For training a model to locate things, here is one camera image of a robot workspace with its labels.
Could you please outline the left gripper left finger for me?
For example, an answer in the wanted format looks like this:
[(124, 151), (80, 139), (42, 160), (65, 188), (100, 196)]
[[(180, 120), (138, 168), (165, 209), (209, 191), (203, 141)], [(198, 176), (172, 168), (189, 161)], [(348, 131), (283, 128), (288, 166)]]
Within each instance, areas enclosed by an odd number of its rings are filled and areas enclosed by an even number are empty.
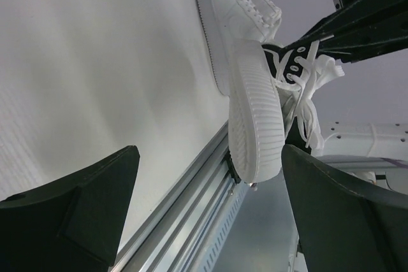
[(1, 271), (108, 271), (116, 260), (140, 154), (101, 161), (1, 201)]

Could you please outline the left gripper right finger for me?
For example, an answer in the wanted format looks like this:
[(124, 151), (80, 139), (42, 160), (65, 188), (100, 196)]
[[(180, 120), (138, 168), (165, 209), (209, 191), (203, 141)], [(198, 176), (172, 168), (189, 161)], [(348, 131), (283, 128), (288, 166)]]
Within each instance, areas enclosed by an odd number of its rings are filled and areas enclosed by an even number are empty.
[(282, 170), (309, 271), (407, 271), (407, 195), (293, 145)]

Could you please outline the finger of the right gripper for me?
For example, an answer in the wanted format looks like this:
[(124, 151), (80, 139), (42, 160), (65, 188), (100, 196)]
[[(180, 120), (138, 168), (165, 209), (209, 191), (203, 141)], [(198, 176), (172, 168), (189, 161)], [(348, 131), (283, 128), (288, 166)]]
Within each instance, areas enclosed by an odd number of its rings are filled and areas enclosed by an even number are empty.
[(313, 41), (319, 41), (319, 55), (329, 55), (343, 63), (360, 62), (397, 52), (407, 48), (407, 14), (383, 17), (376, 22), (322, 38), (299, 39), (284, 47), (281, 52), (307, 47)]
[(331, 35), (366, 21), (379, 21), (407, 11), (407, 0), (345, 0), (336, 12), (320, 20), (303, 37)]

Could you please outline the black white-striped sneaker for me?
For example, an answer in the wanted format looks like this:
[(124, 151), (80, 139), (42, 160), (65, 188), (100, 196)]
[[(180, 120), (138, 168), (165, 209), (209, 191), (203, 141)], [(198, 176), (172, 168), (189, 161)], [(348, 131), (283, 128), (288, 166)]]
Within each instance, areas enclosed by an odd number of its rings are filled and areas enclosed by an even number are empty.
[(248, 184), (267, 181), (282, 167), (281, 152), (293, 124), (306, 148), (321, 150), (324, 139), (312, 96), (344, 75), (318, 41), (279, 55), (276, 45), (238, 39), (229, 71), (228, 139), (233, 165)]

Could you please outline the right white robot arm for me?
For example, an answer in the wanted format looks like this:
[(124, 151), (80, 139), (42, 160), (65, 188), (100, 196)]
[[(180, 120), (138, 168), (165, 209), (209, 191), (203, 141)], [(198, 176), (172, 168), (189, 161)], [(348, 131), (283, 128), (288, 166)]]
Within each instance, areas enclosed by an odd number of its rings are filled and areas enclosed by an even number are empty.
[[(297, 53), (318, 42), (322, 65), (334, 68), (336, 60), (360, 62), (407, 48), (407, 0), (335, 0), (335, 6), (335, 13), (283, 50)], [(316, 129), (318, 145), (306, 135), (306, 126), (297, 116), (286, 143), (314, 157), (348, 155), (380, 158), (400, 168), (407, 165), (405, 124), (322, 125)]]

